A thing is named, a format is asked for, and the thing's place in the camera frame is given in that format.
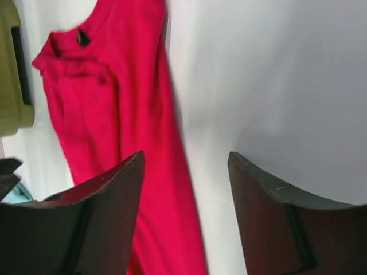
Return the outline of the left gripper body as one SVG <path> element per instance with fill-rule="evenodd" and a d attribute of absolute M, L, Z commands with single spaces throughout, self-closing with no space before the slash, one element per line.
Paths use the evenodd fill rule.
<path fill-rule="evenodd" d="M 21 178 L 19 176 L 16 176 L 14 173 L 17 168 L 19 168 L 22 165 L 22 161 L 17 158 L 3 158 L 0 161 L 1 166 L 1 200 L 4 200 L 5 197 L 8 195 L 9 192 L 19 182 L 21 181 Z"/>

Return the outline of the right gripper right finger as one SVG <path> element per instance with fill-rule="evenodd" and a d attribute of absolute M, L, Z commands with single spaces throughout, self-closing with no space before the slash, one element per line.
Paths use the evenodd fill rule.
<path fill-rule="evenodd" d="M 304 191 L 237 152 L 228 172 L 248 274 L 366 273 L 366 206 Z"/>

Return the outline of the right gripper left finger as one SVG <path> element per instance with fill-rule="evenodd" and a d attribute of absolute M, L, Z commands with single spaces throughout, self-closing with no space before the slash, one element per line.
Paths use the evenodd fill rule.
<path fill-rule="evenodd" d="M 2 274 L 126 274 L 145 156 L 43 201 L 1 203 Z"/>

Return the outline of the magenta red t shirt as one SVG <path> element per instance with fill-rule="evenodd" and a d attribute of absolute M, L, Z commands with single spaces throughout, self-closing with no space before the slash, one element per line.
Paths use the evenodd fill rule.
<path fill-rule="evenodd" d="M 145 155 L 129 274 L 207 274 L 175 115 L 165 8 L 164 1 L 98 1 L 81 25 L 51 32 L 33 66 L 75 184 Z"/>

